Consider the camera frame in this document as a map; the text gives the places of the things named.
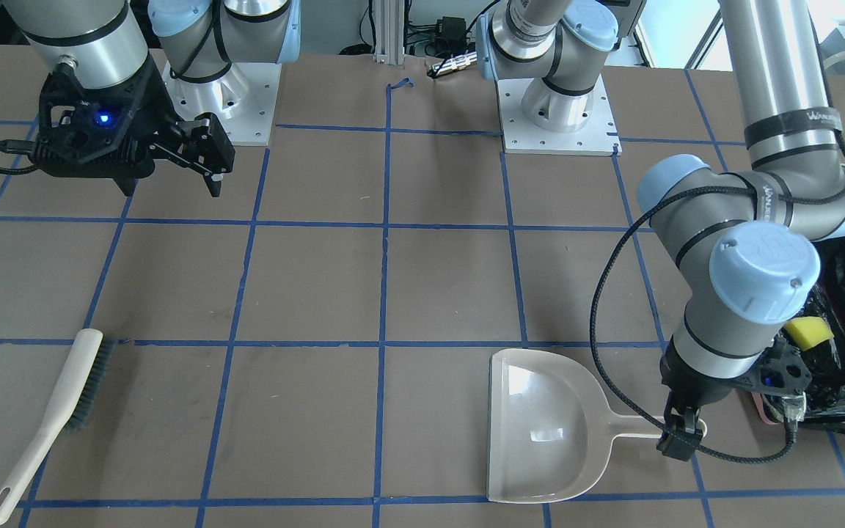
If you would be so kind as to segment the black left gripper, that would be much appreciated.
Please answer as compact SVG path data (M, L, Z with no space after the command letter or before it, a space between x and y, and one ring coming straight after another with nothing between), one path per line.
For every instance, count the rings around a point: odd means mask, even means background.
M669 345L661 360L662 382L670 388L670 407L697 410L721 401L731 390L761 395L772 408L770 418L779 423L797 425L807 414L807 390L811 372L801 351L787 339L775 339L757 360L735 378L712 378L695 371L678 357L675 345ZM690 461L701 447L705 425L699 411L665 411L667 431L656 448L664 457Z

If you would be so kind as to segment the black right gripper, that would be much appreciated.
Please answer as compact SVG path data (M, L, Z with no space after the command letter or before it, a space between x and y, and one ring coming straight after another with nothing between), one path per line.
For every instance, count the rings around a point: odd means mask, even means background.
M150 143L158 140L158 157L201 175L208 193L220 197L235 161L220 117L205 111L178 120L151 57L107 88L83 87L75 69L60 62L38 97L30 161L53 177L111 178L124 197L133 197L138 178L155 168Z

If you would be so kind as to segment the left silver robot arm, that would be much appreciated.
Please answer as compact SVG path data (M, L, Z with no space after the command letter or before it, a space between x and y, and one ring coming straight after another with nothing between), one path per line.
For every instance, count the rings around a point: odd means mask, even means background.
M785 457L796 444L811 375L778 334L819 278L816 241L845 237L845 141L805 1L722 1L751 168L714 172L674 155L641 178L641 217L621 236L590 306L591 357L610 391L647 412L610 380L598 351L599 302L624 245L650 224L691 290L659 370L668 387L657 448L734 463ZM778 397L786 444L767 457L737 457L702 444L700 410L732 389Z

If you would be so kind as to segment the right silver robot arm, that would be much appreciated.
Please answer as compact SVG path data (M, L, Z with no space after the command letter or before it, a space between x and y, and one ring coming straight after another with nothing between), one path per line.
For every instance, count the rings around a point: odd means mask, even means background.
M299 1L150 1L159 67L128 1L7 1L49 74L37 136L1 140L21 174L113 180L130 197L165 160L212 197L235 146L268 144L282 66L301 53Z

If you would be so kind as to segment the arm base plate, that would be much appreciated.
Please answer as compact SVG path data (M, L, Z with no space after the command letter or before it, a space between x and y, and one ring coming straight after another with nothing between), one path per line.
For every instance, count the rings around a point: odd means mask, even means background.
M175 80L162 70L167 93L184 120L206 111L217 114L234 146L268 146L282 65L235 63L220 79L205 84Z
M541 79L496 81L504 150L512 154L612 156L623 153L603 78L566 96Z

